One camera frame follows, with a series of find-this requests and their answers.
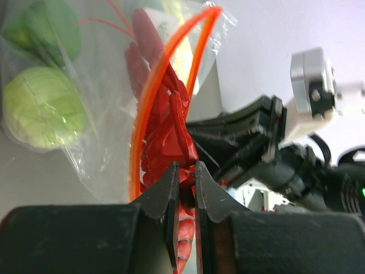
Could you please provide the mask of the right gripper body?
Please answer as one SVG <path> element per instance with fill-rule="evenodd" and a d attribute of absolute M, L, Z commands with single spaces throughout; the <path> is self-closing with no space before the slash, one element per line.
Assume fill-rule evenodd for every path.
<path fill-rule="evenodd" d="M 267 153 L 248 176 L 263 184 L 269 191 L 282 195 L 299 206 L 324 205 L 323 188 L 316 176 L 322 164 L 312 148 L 290 143 L 280 147 L 286 126 L 287 109 L 275 96 L 270 123 L 271 139 Z"/>

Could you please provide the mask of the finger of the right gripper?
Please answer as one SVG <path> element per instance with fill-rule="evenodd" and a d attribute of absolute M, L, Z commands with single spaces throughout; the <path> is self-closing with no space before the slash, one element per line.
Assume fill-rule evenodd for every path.
<path fill-rule="evenodd" d="M 218 184 L 239 186 L 267 153 L 271 133 L 262 126 L 199 126 L 193 141 L 199 158 Z"/>
<path fill-rule="evenodd" d="M 274 103 L 274 96 L 264 95 L 237 111 L 216 118 L 188 122 L 186 127 L 190 134 L 267 134 Z"/>

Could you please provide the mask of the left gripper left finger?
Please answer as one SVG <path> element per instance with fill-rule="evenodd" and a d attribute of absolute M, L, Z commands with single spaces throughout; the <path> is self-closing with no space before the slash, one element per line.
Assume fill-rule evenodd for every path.
<path fill-rule="evenodd" d="M 37 205 L 1 221 L 2 273 L 172 273 L 180 167 L 129 204 Z"/>

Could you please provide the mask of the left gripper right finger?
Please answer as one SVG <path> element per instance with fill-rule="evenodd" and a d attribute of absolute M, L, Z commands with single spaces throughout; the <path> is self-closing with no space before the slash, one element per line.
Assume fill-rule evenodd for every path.
<path fill-rule="evenodd" d="M 346 213 L 249 211 L 197 162 L 198 273 L 363 273 L 364 223 Z"/>

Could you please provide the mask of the clear zip bag red slider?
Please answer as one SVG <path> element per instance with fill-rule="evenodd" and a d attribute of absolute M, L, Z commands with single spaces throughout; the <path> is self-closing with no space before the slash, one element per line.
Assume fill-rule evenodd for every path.
<path fill-rule="evenodd" d="M 35 1 L 2 1 L 5 23 Z M 120 18 L 110 1 L 65 1 L 75 12 L 82 49 L 63 67 L 14 51 L 1 36 L 1 209 L 37 204 L 96 204 L 129 201 L 129 155 L 137 114 L 124 52 L 130 38 L 111 23 Z M 207 12 L 214 20 L 197 74 L 196 96 L 236 19 L 215 1 L 181 1 L 185 19 Z M 62 70 L 73 81 L 86 111 L 84 131 L 73 143 L 45 150 L 17 141 L 3 117 L 5 86 L 32 67 Z"/>

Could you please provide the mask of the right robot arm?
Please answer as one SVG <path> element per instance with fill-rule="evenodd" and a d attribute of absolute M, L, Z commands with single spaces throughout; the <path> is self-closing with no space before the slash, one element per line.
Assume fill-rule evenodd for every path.
<path fill-rule="evenodd" d="M 328 146 L 318 135 L 311 138 L 323 159 L 309 146 L 280 147 L 286 121 L 282 101 L 262 96 L 231 114 L 186 126 L 216 182 L 238 188 L 254 179 L 310 211 L 364 215 L 364 163 L 354 160 L 355 151 L 332 166 Z"/>

